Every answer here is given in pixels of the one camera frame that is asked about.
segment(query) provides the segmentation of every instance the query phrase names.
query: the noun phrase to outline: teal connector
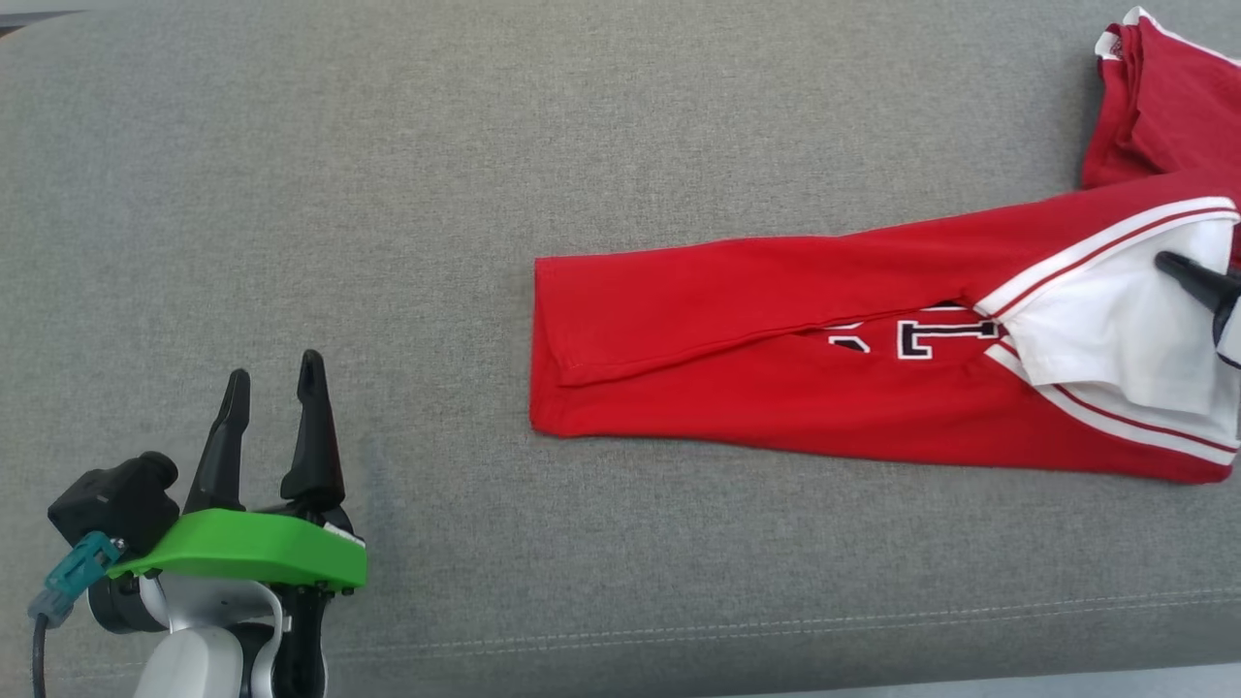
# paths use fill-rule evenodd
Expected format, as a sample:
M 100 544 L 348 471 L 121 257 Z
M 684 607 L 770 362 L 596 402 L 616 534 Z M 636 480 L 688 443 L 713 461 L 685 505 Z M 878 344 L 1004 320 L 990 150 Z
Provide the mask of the teal connector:
M 43 591 L 26 607 L 26 614 L 35 620 L 47 616 L 47 627 L 60 627 L 73 610 L 73 602 L 104 578 L 124 548 L 124 542 L 113 542 L 98 530 L 86 534 L 47 575 Z

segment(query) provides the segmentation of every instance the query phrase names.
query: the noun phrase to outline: white stitching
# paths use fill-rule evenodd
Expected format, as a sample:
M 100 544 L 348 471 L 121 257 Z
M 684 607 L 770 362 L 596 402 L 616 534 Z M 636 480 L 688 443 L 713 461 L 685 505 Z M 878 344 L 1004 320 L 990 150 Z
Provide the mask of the white stitching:
M 1159 609 L 1165 606 L 1191 606 L 1195 604 L 1220 604 L 1229 601 L 1241 601 L 1241 599 L 1221 600 L 1221 599 L 1201 599 L 1196 601 L 1165 601 L 1163 604 L 1138 604 L 1131 606 L 1114 606 L 1104 609 L 1070 609 L 1067 611 L 1051 611 L 1047 614 L 1025 614 L 1018 616 L 997 616 L 989 619 L 958 619 L 952 621 L 930 621 L 930 622 L 913 622 L 913 623 L 898 623 L 898 625 L 872 625 L 872 626 L 858 626 L 858 627 L 809 627 L 800 630 L 777 630 L 766 632 L 741 632 L 741 633 L 725 633 L 725 635 L 695 635 L 686 637 L 645 637 L 640 640 L 609 640 L 606 642 L 578 642 L 575 645 L 547 645 L 547 646 L 535 646 L 535 647 L 506 647 L 504 650 L 478 650 L 474 652 L 441 652 L 432 655 L 414 655 L 408 658 L 411 659 L 439 659 L 448 657 L 475 657 L 483 655 L 513 655 L 517 652 L 550 652 L 555 650 L 585 650 L 592 647 L 614 647 L 620 645 L 656 645 L 660 642 L 702 642 L 702 641 L 716 641 L 716 640 L 735 640 L 738 637 L 771 637 L 779 635 L 827 635 L 830 632 L 859 632 L 866 630 L 892 630 L 902 627 L 930 627 L 939 625 L 961 625 L 972 622 L 992 622 L 992 621 L 1011 621 L 1011 620 L 1026 620 L 1026 619 L 1039 619 L 1049 616 L 1064 616 L 1069 614 L 1090 614 L 1096 611 L 1127 611 L 1132 609 Z M 376 647 L 374 650 L 392 650 L 395 647 Z M 341 663 L 361 663 L 361 662 L 375 662 L 385 661 L 383 657 L 374 656 L 356 656 L 356 657 L 341 657 L 339 659 Z
M 985 609 L 962 609 L 956 611 L 921 611 L 916 614 L 890 614 L 890 615 L 872 615 L 872 616 L 843 616 L 835 619 L 808 619 L 808 620 L 793 620 L 793 621 L 758 621 L 758 622 L 745 622 L 745 623 L 724 623 L 724 625 L 694 625 L 683 627 L 654 627 L 643 630 L 609 630 L 602 632 L 566 632 L 560 635 L 532 635 L 526 637 L 499 637 L 495 640 L 460 640 L 455 642 L 423 642 L 423 643 L 393 643 L 393 645 L 377 645 L 367 647 L 365 650 L 346 650 L 344 653 L 350 652 L 374 652 L 376 650 L 434 650 L 439 647 L 475 647 L 486 645 L 516 645 L 520 642 L 546 642 L 556 640 L 585 640 L 591 637 L 620 637 L 627 635 L 661 635 L 670 632 L 701 632 L 701 631 L 717 631 L 717 630 L 745 630 L 751 627 L 776 627 L 776 626 L 788 626 L 788 625 L 819 625 L 819 623 L 833 623 L 833 622 L 856 622 L 856 621 L 884 621 L 884 620 L 898 620 L 898 619 L 925 619 L 934 616 L 956 616 L 965 614 L 992 614 L 1000 611 L 1016 611 L 1023 609 L 1045 609 L 1050 606 L 1067 606 L 1075 604 L 1098 604 L 1103 601 L 1137 601 L 1142 599 L 1163 599 L 1168 596 L 1195 596 L 1205 594 L 1232 594 L 1241 591 L 1241 586 L 1230 586 L 1222 589 L 1199 589 L 1194 591 L 1163 591 L 1155 594 L 1138 594 L 1133 596 L 1100 596 L 1096 599 L 1071 599 L 1067 601 L 1044 601 L 1039 604 L 1021 604 L 1016 606 L 992 606 Z

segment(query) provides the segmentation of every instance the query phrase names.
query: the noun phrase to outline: garment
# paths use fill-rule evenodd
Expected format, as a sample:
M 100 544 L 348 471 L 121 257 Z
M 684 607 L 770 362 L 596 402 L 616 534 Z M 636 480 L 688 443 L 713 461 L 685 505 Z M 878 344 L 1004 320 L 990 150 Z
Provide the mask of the garment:
M 531 422 L 1220 481 L 1241 374 L 1152 260 L 1222 271 L 1239 220 L 1186 171 L 843 237 L 540 258 Z
M 1142 7 L 1109 26 L 1095 53 L 1104 93 L 1083 186 L 1214 168 L 1241 190 L 1241 61 L 1164 29 Z

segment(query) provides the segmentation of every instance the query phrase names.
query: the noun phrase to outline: green plastic part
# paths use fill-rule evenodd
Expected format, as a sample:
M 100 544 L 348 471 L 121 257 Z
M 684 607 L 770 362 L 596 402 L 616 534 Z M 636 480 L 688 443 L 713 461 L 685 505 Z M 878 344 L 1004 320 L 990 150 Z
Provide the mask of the green plastic part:
M 150 570 L 249 579 L 264 584 L 366 586 L 366 548 L 280 514 L 202 509 L 172 524 L 150 555 L 112 566 L 109 576 Z

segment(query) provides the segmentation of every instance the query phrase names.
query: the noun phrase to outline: gray upholstery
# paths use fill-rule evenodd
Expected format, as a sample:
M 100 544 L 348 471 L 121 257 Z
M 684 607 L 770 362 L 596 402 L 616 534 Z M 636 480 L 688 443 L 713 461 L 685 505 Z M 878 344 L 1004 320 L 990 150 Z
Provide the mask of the gray upholstery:
M 1241 479 L 531 433 L 531 260 L 1075 188 L 1129 0 L 135 2 L 0 39 L 0 692 L 46 505 L 192 469 L 253 376 L 276 499 L 323 351 L 371 585 L 335 696 L 709 696 L 1241 659 Z M 1165 25 L 1241 55 L 1241 5 Z M 892 433 L 892 438 L 900 438 Z M 187 477 L 175 487 L 177 497 Z M 52 696 L 155 638 L 84 606 Z

